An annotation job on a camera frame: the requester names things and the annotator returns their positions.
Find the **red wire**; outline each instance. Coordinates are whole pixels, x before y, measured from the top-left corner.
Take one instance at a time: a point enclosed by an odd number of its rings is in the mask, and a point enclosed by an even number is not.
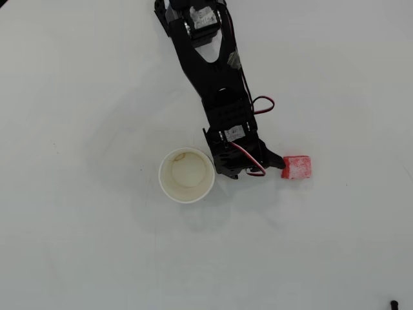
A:
[[[238,144],[235,144],[234,142],[230,142],[230,144],[237,149],[239,149],[242,153],[244,153],[253,163],[256,165],[262,173],[255,173],[255,172],[247,172],[249,176],[265,176],[267,172],[265,171],[264,167],[254,158],[250,153],[248,153],[245,149],[240,147]]]
[[[276,102],[275,102],[272,98],[267,97],[267,96],[259,96],[259,97],[257,97],[257,98],[252,102],[252,104],[254,104],[258,99],[267,99],[267,100],[269,100],[269,101],[272,103],[272,107],[266,108],[266,109],[264,109],[264,110],[255,111],[255,112],[254,112],[255,115],[270,112],[270,111],[276,106]]]

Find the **black object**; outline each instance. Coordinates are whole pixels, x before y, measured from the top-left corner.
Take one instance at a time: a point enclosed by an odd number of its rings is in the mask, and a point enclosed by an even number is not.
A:
[[[395,300],[390,302],[390,306],[391,306],[392,310],[399,310],[399,303]]]
[[[198,94],[210,124],[205,138],[214,157],[217,173],[238,179],[243,169],[258,172],[235,141],[264,168],[285,168],[282,157],[269,151],[258,138],[254,108],[239,56],[234,29],[225,0],[155,1],[155,13],[171,37],[182,69]],[[219,57],[208,63],[195,50],[212,42],[222,32]]]
[[[7,0],[0,0],[0,8],[1,8],[4,4],[6,4],[6,2],[7,2]]]

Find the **black robotic arm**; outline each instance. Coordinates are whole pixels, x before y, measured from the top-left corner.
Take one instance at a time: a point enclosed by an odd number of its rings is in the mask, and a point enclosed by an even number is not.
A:
[[[205,138],[217,173],[236,180],[243,169],[256,176],[265,175],[268,167],[284,169],[282,157],[269,151],[258,138],[254,105],[225,1],[156,0],[155,13],[174,43],[184,73],[202,99],[210,124],[208,132],[204,129]],[[211,43],[219,30],[219,57],[208,63],[195,48]]]

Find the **white table surface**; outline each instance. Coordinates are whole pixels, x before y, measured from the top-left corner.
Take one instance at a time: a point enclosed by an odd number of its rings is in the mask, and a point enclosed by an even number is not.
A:
[[[412,1],[228,0],[260,137],[313,177],[192,206],[157,170],[208,122],[153,5],[0,9],[1,309],[412,309]]]

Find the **cable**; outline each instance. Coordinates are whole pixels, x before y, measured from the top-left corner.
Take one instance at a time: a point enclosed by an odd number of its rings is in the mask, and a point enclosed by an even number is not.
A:
[[[254,165],[257,166],[262,172],[262,173],[247,172],[249,176],[265,176],[267,174],[264,167],[254,157],[252,157],[250,153],[248,153],[245,149],[243,149],[242,147],[240,147],[238,144],[234,142],[230,142],[230,144],[233,147],[236,147],[237,149],[239,149],[242,153],[244,153],[245,156],[247,156],[254,163]]]
[[[221,6],[223,6],[223,8],[224,8],[224,10],[225,10],[225,13],[226,13],[227,16],[228,16],[228,20],[230,21],[230,27],[231,27],[232,37],[234,38],[235,50],[238,50],[238,47],[237,47],[237,39],[235,38],[234,23],[233,23],[233,21],[232,21],[231,13],[230,13],[230,11],[228,10],[228,7],[227,7],[225,4],[220,3],[220,2],[218,2],[218,4],[221,5]],[[241,69],[239,69],[239,72],[241,73],[241,77],[242,77],[242,79],[243,79],[244,87],[245,87],[245,90],[247,91],[247,95],[248,95],[248,99],[249,99],[250,104],[251,104],[252,112],[254,112],[254,105],[253,105],[253,103],[252,103],[251,91],[250,91],[250,88],[248,87],[247,79],[246,79],[246,77],[245,77],[244,70],[243,70],[242,67],[241,67]]]
[[[252,104],[254,104],[258,99],[267,99],[268,101],[270,101],[270,102],[272,103],[272,107],[270,107],[270,108],[265,108],[264,110],[255,111],[255,112],[254,112],[255,115],[270,112],[270,111],[276,106],[276,102],[275,102],[272,98],[267,97],[267,96],[259,96],[259,97],[257,97],[257,98],[252,102]]]
[[[228,16],[228,20],[230,21],[230,27],[231,27],[232,37],[234,38],[234,45],[235,45],[235,48],[236,48],[236,50],[237,50],[237,40],[236,40],[236,38],[235,38],[234,23],[233,23],[233,21],[232,21],[231,13],[230,13],[230,11],[228,10],[228,7],[227,7],[225,4],[220,3],[220,2],[218,2],[218,4],[221,5],[221,6],[223,6],[223,8],[224,8],[224,10],[225,10],[225,13],[226,13],[227,16]],[[248,87],[247,79],[246,79],[246,77],[245,77],[244,70],[243,70],[242,67],[241,67],[241,69],[239,69],[239,72],[241,73],[241,77],[242,77],[242,79],[243,79],[244,87],[245,87],[245,90],[246,90],[247,95],[248,95],[248,100],[250,101],[250,104],[251,104],[252,112],[253,112],[255,115],[270,112],[270,111],[276,106],[276,103],[274,102],[274,100],[273,100],[272,98],[270,98],[270,97],[267,97],[267,96],[259,96],[259,97],[257,97],[255,100],[252,100],[251,91],[250,91],[250,88]],[[259,111],[256,112],[256,111],[255,111],[255,108],[254,108],[254,103],[255,103],[258,99],[267,99],[267,100],[271,101],[272,107],[266,108],[265,110],[259,110]]]

